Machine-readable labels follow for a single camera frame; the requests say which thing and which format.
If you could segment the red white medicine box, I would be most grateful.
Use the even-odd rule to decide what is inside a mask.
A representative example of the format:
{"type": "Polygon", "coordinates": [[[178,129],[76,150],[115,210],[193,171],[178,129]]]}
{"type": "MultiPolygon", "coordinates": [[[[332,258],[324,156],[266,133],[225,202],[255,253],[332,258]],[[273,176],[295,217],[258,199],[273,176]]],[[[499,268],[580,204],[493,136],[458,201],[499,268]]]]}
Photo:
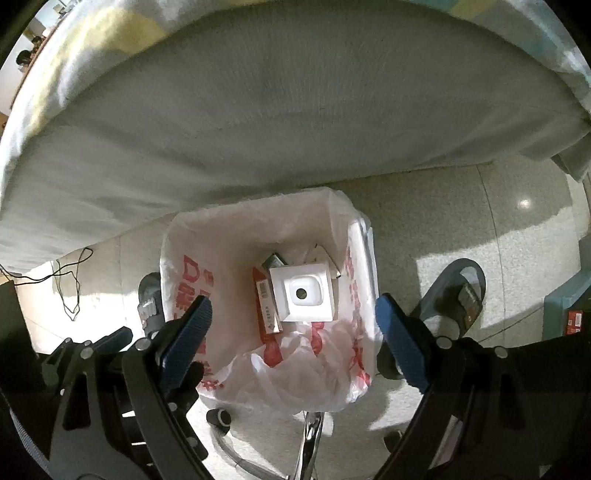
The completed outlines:
{"type": "Polygon", "coordinates": [[[252,268],[252,279],[256,287],[257,312],[259,312],[259,328],[263,334],[280,334],[283,328],[277,316],[273,298],[273,287],[269,278],[259,268],[252,268]]]}

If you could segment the teal cosmetics box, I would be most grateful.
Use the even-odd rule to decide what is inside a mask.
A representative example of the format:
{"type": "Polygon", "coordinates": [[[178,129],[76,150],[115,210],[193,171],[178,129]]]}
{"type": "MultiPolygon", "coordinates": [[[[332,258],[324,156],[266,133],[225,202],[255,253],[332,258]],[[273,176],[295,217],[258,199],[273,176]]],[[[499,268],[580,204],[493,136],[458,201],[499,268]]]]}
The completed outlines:
{"type": "Polygon", "coordinates": [[[263,261],[262,266],[263,269],[270,270],[273,268],[287,266],[287,262],[283,259],[283,257],[280,256],[279,253],[273,252],[269,257],[266,258],[266,260],[263,261]]]}

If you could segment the white foam packaging block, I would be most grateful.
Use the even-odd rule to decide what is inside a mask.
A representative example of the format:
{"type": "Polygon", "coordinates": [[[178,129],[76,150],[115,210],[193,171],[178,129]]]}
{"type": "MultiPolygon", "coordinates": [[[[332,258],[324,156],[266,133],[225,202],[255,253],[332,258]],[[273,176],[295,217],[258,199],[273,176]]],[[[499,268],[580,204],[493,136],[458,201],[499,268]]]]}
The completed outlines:
{"type": "Polygon", "coordinates": [[[328,323],[335,319],[332,276],[327,263],[270,269],[281,322],[328,323]]]}

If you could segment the white red trash bag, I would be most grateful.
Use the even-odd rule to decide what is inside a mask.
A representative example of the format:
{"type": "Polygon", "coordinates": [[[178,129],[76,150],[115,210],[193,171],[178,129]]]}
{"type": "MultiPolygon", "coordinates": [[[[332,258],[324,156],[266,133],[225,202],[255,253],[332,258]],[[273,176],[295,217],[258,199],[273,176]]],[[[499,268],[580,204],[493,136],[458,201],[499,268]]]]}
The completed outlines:
{"type": "Polygon", "coordinates": [[[167,319],[211,301],[195,353],[202,397],[296,414],[338,412],[369,390],[381,342],[373,231],[344,193],[178,214],[160,274],[167,319]]]}

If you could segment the chrome chair base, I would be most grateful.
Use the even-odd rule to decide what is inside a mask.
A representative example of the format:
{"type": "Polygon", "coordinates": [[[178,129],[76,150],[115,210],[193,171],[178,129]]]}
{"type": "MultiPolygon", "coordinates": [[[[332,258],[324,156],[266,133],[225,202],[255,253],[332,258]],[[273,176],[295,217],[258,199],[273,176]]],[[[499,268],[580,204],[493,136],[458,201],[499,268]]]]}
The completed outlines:
{"type": "Polygon", "coordinates": [[[325,414],[270,409],[207,411],[216,452],[246,479],[315,479],[325,414]]]}

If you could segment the dark slipper left foot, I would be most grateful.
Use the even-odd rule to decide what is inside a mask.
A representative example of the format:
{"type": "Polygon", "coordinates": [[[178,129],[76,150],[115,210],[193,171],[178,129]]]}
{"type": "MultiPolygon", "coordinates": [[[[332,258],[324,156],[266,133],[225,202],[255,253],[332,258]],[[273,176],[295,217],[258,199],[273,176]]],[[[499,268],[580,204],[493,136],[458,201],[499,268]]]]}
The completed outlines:
{"type": "Polygon", "coordinates": [[[139,282],[137,311],[144,336],[151,339],[165,324],[159,272],[151,272],[139,282]]]}

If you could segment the dark slipper foot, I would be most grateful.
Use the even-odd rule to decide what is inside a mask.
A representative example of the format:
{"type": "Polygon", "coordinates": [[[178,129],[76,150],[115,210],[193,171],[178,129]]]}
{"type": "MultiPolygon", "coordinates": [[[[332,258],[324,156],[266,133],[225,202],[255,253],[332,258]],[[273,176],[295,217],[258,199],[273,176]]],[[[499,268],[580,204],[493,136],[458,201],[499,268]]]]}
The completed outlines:
{"type": "Polygon", "coordinates": [[[486,276],[467,258],[450,263],[411,313],[385,293],[376,302],[376,320],[383,334],[377,355],[378,372],[387,379],[404,378],[425,391],[426,361],[439,337],[454,341],[466,335],[484,308],[486,276]]]}
{"type": "Polygon", "coordinates": [[[165,324],[159,272],[151,272],[139,282],[137,311],[144,336],[151,339],[165,324]]]}

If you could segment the dark slipper right foot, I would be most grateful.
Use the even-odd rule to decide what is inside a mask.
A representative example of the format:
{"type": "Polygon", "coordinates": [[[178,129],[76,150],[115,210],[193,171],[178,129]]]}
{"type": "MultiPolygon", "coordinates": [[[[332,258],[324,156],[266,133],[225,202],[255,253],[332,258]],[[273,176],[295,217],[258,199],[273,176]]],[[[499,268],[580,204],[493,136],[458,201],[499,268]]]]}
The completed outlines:
{"type": "Polygon", "coordinates": [[[450,263],[411,313],[385,293],[376,302],[376,320],[383,334],[377,355],[378,372],[387,379],[404,378],[425,391],[426,361],[439,337],[454,341],[466,335],[484,308],[486,276],[467,258],[450,263]]]}

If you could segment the circle patterned grey bedsheet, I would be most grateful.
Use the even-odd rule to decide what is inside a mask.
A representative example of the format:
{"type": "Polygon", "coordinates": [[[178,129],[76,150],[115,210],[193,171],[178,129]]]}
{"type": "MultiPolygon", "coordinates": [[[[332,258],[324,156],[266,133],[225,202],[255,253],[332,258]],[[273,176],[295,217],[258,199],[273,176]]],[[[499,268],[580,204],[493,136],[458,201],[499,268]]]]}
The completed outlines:
{"type": "Polygon", "coordinates": [[[84,1],[1,138],[25,272],[185,208],[512,154],[590,168],[586,1],[84,1]]]}

